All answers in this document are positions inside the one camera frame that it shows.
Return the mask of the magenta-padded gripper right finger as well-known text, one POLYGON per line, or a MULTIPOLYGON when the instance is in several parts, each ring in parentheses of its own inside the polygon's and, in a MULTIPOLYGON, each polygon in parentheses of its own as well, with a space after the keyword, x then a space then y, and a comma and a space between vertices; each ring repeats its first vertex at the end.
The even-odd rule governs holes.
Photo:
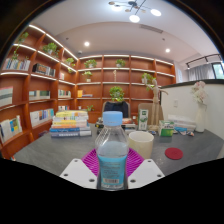
POLYGON ((152 159, 144 159, 135 150, 129 149, 126 163, 127 186, 140 188, 164 177, 152 159))

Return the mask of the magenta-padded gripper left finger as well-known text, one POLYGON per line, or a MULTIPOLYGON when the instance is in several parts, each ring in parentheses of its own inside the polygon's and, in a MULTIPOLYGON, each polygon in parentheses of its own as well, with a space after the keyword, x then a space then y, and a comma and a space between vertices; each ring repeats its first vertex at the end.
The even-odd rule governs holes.
POLYGON ((98 171, 99 164, 96 150, 92 149, 82 159, 74 158, 60 177, 78 186, 96 189, 98 171))

